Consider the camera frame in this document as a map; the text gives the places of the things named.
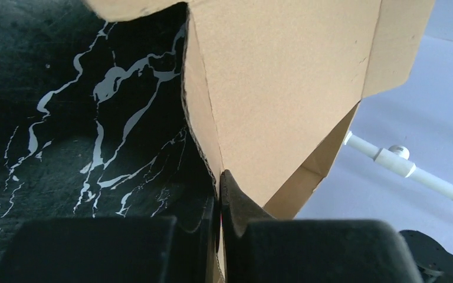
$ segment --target brown cardboard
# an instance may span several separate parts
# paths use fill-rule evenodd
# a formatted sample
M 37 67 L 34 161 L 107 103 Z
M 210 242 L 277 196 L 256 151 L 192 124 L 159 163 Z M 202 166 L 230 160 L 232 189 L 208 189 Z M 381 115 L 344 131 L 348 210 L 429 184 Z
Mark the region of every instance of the brown cardboard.
M 85 2 L 126 21 L 178 1 Z M 362 97 L 408 78 L 434 0 L 188 4 L 183 106 L 194 139 L 215 180 L 229 169 L 260 206 L 292 218 L 327 176 Z

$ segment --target black object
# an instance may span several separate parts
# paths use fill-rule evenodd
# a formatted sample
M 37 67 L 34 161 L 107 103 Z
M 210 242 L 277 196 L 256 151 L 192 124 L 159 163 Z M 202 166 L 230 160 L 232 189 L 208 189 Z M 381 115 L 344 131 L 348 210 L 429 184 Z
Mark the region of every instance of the black object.
M 213 282 L 219 213 L 226 281 L 421 283 L 403 238 L 379 221 L 277 221 L 229 171 L 217 198 L 191 197 L 139 219 L 31 222 L 0 264 L 0 283 Z
M 453 254 L 420 231 L 402 230 L 425 283 L 453 283 Z

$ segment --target white pipe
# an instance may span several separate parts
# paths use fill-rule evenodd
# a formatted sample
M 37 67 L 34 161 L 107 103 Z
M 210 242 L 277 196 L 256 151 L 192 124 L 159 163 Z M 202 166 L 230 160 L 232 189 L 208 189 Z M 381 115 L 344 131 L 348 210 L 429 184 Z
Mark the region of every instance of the white pipe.
M 362 152 L 384 168 L 404 178 L 410 177 L 453 201 L 453 184 L 416 167 L 414 162 L 408 160 L 409 150 L 407 148 L 403 146 L 392 146 L 390 149 L 380 149 L 353 135 L 351 131 L 348 131 L 346 134 L 343 144 Z

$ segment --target open cardboard box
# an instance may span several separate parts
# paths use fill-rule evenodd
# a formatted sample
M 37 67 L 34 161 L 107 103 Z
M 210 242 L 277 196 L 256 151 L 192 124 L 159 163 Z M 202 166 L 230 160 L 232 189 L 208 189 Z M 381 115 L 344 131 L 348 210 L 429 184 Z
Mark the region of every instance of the open cardboard box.
M 86 0 L 108 21 L 177 2 Z M 212 177 L 229 169 L 269 213 L 293 218 L 360 100 L 409 77 L 433 4 L 190 0 L 183 106 Z

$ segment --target black marble table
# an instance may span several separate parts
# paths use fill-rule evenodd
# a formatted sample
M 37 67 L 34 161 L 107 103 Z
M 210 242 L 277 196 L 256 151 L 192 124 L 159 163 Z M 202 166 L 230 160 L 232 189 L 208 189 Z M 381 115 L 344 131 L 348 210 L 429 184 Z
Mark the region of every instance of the black marble table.
M 180 100 L 185 21 L 185 4 L 108 23 L 79 0 L 0 1 L 0 257 L 30 219 L 212 191 Z

